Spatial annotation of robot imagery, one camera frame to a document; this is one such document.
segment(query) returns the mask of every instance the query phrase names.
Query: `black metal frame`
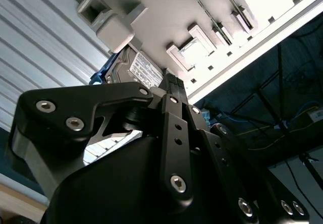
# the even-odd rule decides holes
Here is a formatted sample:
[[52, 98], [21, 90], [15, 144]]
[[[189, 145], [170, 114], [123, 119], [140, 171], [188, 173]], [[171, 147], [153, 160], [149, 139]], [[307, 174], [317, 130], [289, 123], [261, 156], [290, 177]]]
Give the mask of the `black metal frame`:
[[[258, 122], [262, 123], [264, 125], [278, 125], [281, 132], [283, 133], [284, 137], [289, 141], [289, 142], [295, 142], [296, 139], [292, 136], [290, 131], [286, 128], [285, 124], [283, 123], [284, 119], [284, 106], [285, 106], [285, 100], [284, 100], [284, 81], [283, 81], [283, 62], [282, 62], [282, 46], [281, 44], [277, 45], [278, 49], [278, 70], [272, 74], [258, 89], [256, 89], [255, 93], [251, 94], [248, 96], [244, 101], [242, 101], [237, 107], [235, 107], [231, 113], [226, 113], [234, 117], [238, 117], [241, 119], [245, 119], [248, 121], [253, 121], [253, 122]], [[264, 94], [262, 93], [262, 89], [267, 86], [269, 83], [271, 83], [276, 77], [279, 77], [279, 93], [280, 93], [280, 116], [276, 113], [275, 109], [272, 107], [270, 102], [266, 99]], [[268, 110], [269, 114], [273, 117], [275, 123], [274, 124], [269, 124], [264, 121], [259, 121], [257, 119], [249, 118], [249, 117], [242, 117], [237, 114], [235, 114], [239, 109], [241, 109], [246, 103], [248, 103], [254, 95], [257, 95], [258, 98], [262, 101], [263, 105], [265, 108]], [[293, 148], [299, 148], [296, 144], [293, 144]], [[323, 179], [322, 177], [317, 173], [315, 168], [312, 166], [310, 163], [309, 155], [308, 153], [302, 153], [299, 154], [299, 159], [304, 163], [304, 165], [307, 167], [308, 171], [311, 173], [311, 175], [314, 177], [315, 181], [318, 183], [321, 189], [323, 189]]]

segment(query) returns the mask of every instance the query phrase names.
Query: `blue cable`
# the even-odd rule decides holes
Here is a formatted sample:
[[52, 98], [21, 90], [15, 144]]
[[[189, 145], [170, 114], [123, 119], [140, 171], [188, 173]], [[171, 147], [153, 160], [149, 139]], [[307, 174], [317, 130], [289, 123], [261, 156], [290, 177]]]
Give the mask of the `blue cable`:
[[246, 122], [249, 122], [249, 121], [246, 121], [246, 120], [236, 120], [236, 119], [233, 119], [233, 118], [231, 118], [230, 116], [228, 116], [227, 114], [225, 114], [222, 110], [220, 111], [222, 114], [224, 114], [227, 118], [229, 118], [231, 121], [233, 121], [233, 122], [244, 122], [244, 123], [246, 123]]
[[[214, 103], [212, 102], [212, 101], [210, 101], [210, 100], [208, 100], [208, 99], [205, 99], [207, 102], [209, 102], [209, 103], [211, 103], [212, 105], [214, 105]], [[247, 122], [249, 122], [249, 121], [246, 121], [246, 120], [236, 120], [236, 119], [233, 119], [233, 118], [231, 118], [230, 116], [228, 116], [227, 114], [225, 114], [222, 110], [220, 110], [219, 109], [219, 111], [223, 114], [223, 115], [225, 115], [228, 119], [230, 119], [231, 121], [233, 121], [233, 122], [240, 122], [240, 123], [247, 123]]]
[[313, 101], [309, 101], [309, 102], [307, 102], [307, 103], [305, 103], [299, 110], [298, 110], [298, 112], [296, 113], [296, 115], [291, 119], [291, 121], [293, 121], [293, 120], [295, 120], [296, 118], [297, 118], [297, 116], [299, 115], [299, 114], [301, 114], [301, 112], [309, 105], [309, 104], [317, 104], [317, 105], [320, 105], [320, 103], [318, 102], [318, 101], [315, 101], [315, 100], [313, 100]]

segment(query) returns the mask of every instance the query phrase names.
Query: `yellow cable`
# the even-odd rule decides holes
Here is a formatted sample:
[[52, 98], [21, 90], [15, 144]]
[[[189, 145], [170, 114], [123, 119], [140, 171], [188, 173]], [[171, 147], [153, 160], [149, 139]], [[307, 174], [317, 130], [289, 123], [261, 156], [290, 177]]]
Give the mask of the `yellow cable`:
[[[266, 128], [269, 128], [269, 127], [272, 127], [272, 126], [260, 127], [260, 129], [266, 129]], [[259, 131], [259, 129], [256, 128], [256, 129], [253, 129], [253, 130], [250, 130], [250, 131], [247, 131], [247, 132], [240, 133], [240, 134], [238, 134], [236, 136], [241, 136], [241, 135], [244, 135], [244, 134], [247, 134], [247, 133], [250, 133], [250, 132], [255, 132], [255, 131]]]
[[[298, 132], [298, 131], [301, 131], [301, 130], [305, 130], [306, 128], [309, 128], [309, 127], [310, 127], [310, 126], [312, 126], [313, 124], [314, 124], [314, 123], [311, 123], [311, 124], [309, 124], [309, 125], [308, 125], [308, 126], [306, 126], [306, 127], [292, 130], [292, 131], [290, 131], [290, 133], [292, 133], [292, 132]], [[270, 145], [268, 145], [268, 146], [266, 146], [266, 147], [262, 147], [262, 148], [249, 148], [249, 150], [251, 150], [251, 151], [257, 151], [257, 150], [267, 149], [267, 148], [269, 148], [269, 147], [273, 146], [273, 145], [274, 145], [276, 142], [278, 142], [279, 140], [281, 140], [284, 136], [285, 136], [285, 135], [283, 135], [283, 136], [281, 136], [280, 138], [276, 139], [272, 144], [270, 144]]]
[[304, 113], [306, 113], [306, 112], [310, 111], [311, 109], [318, 109], [318, 107], [317, 107], [317, 106], [313, 106], [313, 107], [312, 107], [312, 108], [310, 108], [310, 109], [306, 109], [306, 110], [304, 110], [302, 113], [300, 113], [299, 115], [297, 115], [295, 118], [298, 118], [300, 115], [302, 115], [302, 114], [304, 114]]
[[[302, 115], [302, 114], [304, 114], [304, 113], [306, 113], [306, 112], [308, 112], [308, 111], [310, 111], [310, 110], [312, 110], [312, 109], [318, 109], [319, 107], [317, 107], [317, 106], [313, 106], [313, 107], [311, 107], [311, 108], [309, 108], [309, 109], [306, 109], [306, 110], [304, 110], [303, 112], [301, 112], [300, 114], [298, 114], [295, 118], [298, 118], [300, 115]], [[265, 126], [265, 127], [260, 127], [260, 129], [266, 129], [266, 128], [269, 128], [269, 127], [271, 127], [271, 126]], [[250, 131], [247, 131], [247, 132], [243, 132], [243, 133], [239, 133], [238, 135], [236, 135], [236, 136], [241, 136], [241, 135], [244, 135], [244, 134], [247, 134], [247, 133], [250, 133], [250, 132], [255, 132], [255, 131], [259, 131], [259, 129], [258, 128], [256, 128], [256, 129], [252, 129], [252, 130], [250, 130]]]

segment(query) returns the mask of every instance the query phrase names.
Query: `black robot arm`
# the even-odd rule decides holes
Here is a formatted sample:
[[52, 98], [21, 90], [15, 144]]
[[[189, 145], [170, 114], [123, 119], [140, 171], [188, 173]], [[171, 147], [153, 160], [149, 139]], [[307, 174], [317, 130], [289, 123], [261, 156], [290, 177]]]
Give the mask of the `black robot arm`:
[[[84, 166], [87, 145], [136, 139]], [[305, 207], [229, 129], [206, 126], [183, 81], [28, 91], [10, 148], [50, 199], [42, 223], [308, 223]]]

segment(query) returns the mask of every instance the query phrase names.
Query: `wooden surface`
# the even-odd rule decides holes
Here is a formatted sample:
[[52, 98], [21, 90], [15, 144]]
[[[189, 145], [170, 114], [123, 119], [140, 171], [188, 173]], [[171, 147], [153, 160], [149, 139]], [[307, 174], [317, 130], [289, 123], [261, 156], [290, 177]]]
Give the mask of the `wooden surface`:
[[4, 219], [14, 215], [22, 215], [35, 222], [40, 222], [47, 207], [0, 184], [0, 209], [4, 214]]

